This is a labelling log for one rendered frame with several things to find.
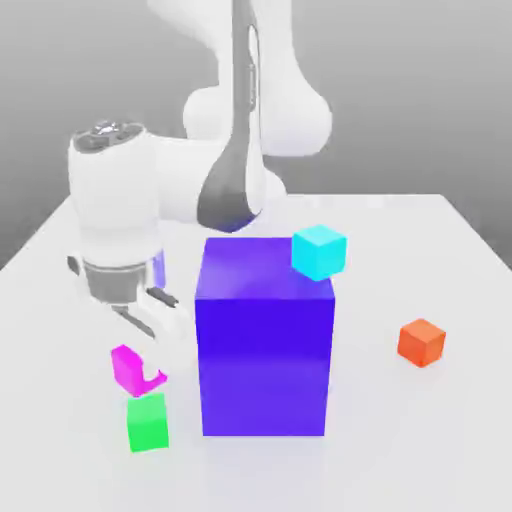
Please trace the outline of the small orange cube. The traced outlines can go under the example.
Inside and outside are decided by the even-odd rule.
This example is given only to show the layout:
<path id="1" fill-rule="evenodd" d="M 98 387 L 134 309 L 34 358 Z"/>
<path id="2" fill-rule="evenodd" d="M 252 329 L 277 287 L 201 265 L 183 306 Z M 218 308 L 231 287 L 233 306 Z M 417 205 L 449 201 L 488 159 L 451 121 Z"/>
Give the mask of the small orange cube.
<path id="1" fill-rule="evenodd" d="M 419 318 L 400 329 L 397 353 L 424 368 L 442 357 L 445 339 L 444 330 Z"/>

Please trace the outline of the large blue box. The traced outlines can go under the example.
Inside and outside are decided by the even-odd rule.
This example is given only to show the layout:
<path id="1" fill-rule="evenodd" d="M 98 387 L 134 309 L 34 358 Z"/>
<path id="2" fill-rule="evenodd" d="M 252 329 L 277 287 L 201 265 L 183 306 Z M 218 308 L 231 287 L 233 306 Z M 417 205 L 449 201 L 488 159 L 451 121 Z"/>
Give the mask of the large blue box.
<path id="1" fill-rule="evenodd" d="M 288 238 L 209 238 L 195 292 L 206 436 L 325 432 L 335 294 Z"/>

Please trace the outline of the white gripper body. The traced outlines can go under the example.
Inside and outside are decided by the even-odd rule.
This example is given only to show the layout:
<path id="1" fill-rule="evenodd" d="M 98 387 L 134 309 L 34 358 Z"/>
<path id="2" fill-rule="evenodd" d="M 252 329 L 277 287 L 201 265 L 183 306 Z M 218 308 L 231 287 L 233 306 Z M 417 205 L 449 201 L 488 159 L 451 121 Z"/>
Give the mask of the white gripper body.
<path id="1" fill-rule="evenodd" d="M 166 375 L 176 375 L 197 362 L 192 318 L 181 305 L 132 304 L 113 306 L 112 311 L 135 328 L 136 334 L 130 335 L 124 344 L 144 364 Z"/>

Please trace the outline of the small green cube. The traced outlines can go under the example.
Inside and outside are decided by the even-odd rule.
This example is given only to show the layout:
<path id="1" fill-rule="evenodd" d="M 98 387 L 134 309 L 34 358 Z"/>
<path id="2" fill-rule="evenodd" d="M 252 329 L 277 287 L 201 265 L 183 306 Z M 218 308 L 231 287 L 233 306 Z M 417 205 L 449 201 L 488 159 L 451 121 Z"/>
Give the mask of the small green cube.
<path id="1" fill-rule="evenodd" d="M 167 408 L 163 393 L 128 399 L 127 432 L 132 453 L 169 447 Z"/>

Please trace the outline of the small magenta cube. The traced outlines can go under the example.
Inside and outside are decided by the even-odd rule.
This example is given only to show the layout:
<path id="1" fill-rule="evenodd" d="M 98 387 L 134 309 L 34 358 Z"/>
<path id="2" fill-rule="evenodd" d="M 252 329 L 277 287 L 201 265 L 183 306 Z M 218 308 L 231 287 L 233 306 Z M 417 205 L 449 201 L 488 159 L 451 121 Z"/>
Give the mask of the small magenta cube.
<path id="1" fill-rule="evenodd" d="M 114 379 L 132 397 L 141 397 L 167 382 L 168 377 L 157 371 L 154 378 L 147 380 L 143 372 L 143 360 L 126 345 L 111 351 Z"/>

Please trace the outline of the small cyan cube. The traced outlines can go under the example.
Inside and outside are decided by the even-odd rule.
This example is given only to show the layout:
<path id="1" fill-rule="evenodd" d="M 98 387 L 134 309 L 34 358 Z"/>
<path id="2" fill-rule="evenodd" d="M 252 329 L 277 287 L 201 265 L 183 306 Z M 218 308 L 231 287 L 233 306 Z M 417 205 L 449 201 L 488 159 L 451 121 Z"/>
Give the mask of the small cyan cube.
<path id="1" fill-rule="evenodd" d="M 302 229 L 291 238 L 292 267 L 313 281 L 341 273 L 346 255 L 347 237 L 322 224 Z"/>

